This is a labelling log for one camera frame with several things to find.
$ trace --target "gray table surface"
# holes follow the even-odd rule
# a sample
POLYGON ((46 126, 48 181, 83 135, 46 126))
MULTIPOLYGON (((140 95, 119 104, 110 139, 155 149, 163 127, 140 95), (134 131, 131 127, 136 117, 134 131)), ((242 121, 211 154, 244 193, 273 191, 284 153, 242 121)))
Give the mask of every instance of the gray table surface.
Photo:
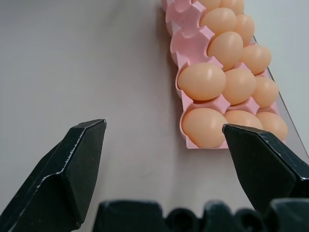
MULTIPOLYGON (((165 214, 188 207, 198 216, 210 199, 251 207, 228 150, 185 148, 158 0, 2 0, 0 29, 0 212, 70 127, 96 118, 108 127, 80 231, 107 199, 156 200, 165 214)), ((287 145, 308 162, 278 105, 287 145)))

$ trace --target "brown egg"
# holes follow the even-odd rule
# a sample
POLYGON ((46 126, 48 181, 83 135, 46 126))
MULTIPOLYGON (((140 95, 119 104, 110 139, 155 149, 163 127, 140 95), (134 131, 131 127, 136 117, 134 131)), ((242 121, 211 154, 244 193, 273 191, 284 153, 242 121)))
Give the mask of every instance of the brown egg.
POLYGON ((190 65, 178 77, 178 88, 193 100, 207 101, 218 97, 224 87, 224 72, 210 63, 190 65))
POLYGON ((235 28, 236 15, 228 8, 218 8, 204 15, 199 24, 201 27, 207 26, 217 37, 235 28))
POLYGON ((263 130, 273 133, 281 141, 287 138, 288 127, 281 117, 270 112, 259 112, 256 117, 263 124, 263 130))
POLYGON ((220 7, 229 8, 236 15, 240 15, 243 13, 244 9, 244 0, 221 0, 220 7))
POLYGON ((222 126, 226 123, 226 119, 219 112, 209 108, 197 108, 183 117, 182 129, 195 145, 212 148, 224 142, 222 126))
POLYGON ((206 13, 219 7, 221 0, 198 0, 206 8, 206 13))
POLYGON ((229 31, 215 38, 208 47, 207 55, 214 56, 223 65, 223 71, 230 70, 242 56, 242 38, 236 32, 229 31))
POLYGON ((262 73, 270 64, 271 52, 261 45, 251 45, 243 48, 241 62, 251 70, 254 75, 262 73))
POLYGON ((256 87, 252 97, 261 108, 271 106, 277 100, 278 96, 279 89, 276 82, 268 77, 256 77, 256 87))
POLYGON ((226 118, 229 124, 240 125, 245 127, 253 127, 258 128, 260 130, 263 129, 260 120, 253 114, 250 114, 246 111, 231 110, 226 112, 224 117, 226 118))
POLYGON ((236 16, 236 26, 233 31, 242 37, 244 47, 248 46, 251 42, 254 36, 254 30, 254 21, 250 16, 246 14, 236 16))
POLYGON ((255 76, 247 69, 231 69, 225 72, 226 85, 223 96, 231 105, 247 100, 255 90, 255 76))

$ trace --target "egg carton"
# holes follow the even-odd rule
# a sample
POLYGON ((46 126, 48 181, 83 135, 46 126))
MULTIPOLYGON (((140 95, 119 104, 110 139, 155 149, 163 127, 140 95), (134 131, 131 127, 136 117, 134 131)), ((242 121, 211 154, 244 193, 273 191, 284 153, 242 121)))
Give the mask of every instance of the egg carton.
MULTIPOLYGON (((240 104, 231 105, 222 94, 215 99, 201 102, 189 98, 184 91, 180 90, 178 88, 178 77, 182 70, 188 66, 201 62, 212 63, 220 68, 223 65, 215 57, 208 57, 206 55, 208 45, 214 33, 206 26, 199 26, 200 18, 206 10, 202 4, 198 1, 192 3, 191 0, 163 0, 162 5, 163 10, 166 12, 167 29, 172 36, 170 43, 171 56, 178 66, 175 87, 183 104, 183 114, 179 126, 181 134, 186 141, 187 148, 204 149, 195 145, 182 130, 183 117, 193 109, 210 108, 218 111, 222 115, 231 110, 243 110, 253 115, 256 115, 258 112, 271 112, 280 115, 275 102, 270 107, 260 109, 254 99, 250 97, 240 104)), ((233 69, 248 68, 244 63, 239 63, 233 69)), ((267 70, 257 76, 266 76, 269 78, 267 70)), ((225 148, 228 148, 226 141, 212 149, 225 148)))

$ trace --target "pink egg tray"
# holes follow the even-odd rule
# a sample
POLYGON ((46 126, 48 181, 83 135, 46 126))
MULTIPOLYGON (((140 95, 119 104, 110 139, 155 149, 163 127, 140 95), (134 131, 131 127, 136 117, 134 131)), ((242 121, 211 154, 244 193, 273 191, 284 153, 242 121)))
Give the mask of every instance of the pink egg tray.
MULTIPOLYGON (((182 130, 182 119, 184 115, 193 109, 210 108, 220 112, 222 115, 230 110, 243 110, 253 115, 256 115, 257 112, 271 112, 280 115, 276 103, 273 103, 268 108, 260 109, 259 105, 252 97, 245 102, 232 106, 222 94, 215 99, 201 102, 194 101, 180 90, 177 84, 178 76, 186 67, 201 62, 213 63, 220 68, 222 68, 223 65, 215 57, 208 57, 206 55, 208 45, 214 36, 214 33, 206 26, 199 26, 200 18, 206 10, 202 4, 198 1, 192 3, 191 0, 162 0, 162 6, 166 13, 167 29, 172 37, 170 42, 171 56, 175 64, 178 66, 175 87, 183 103, 183 114, 179 126, 188 149, 203 149, 196 146, 182 130)), ((244 63, 239 63, 233 69, 248 68, 244 63)), ((257 76, 269 77, 267 70, 257 76)), ((224 148, 228 148, 226 141, 213 149, 224 148)))

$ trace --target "robotic claw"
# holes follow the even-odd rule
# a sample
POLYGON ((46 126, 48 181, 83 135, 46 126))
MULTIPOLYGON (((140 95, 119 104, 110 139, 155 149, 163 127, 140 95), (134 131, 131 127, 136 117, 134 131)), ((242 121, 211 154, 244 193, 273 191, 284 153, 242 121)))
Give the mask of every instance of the robotic claw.
MULTIPOLYGON (((96 185, 106 121, 81 123, 47 153, 0 216, 0 232, 70 232, 84 222, 96 185)), ((202 218, 157 203, 101 203, 93 232, 309 231, 309 166, 273 134, 224 125, 239 181, 256 211, 209 202, 202 218)))

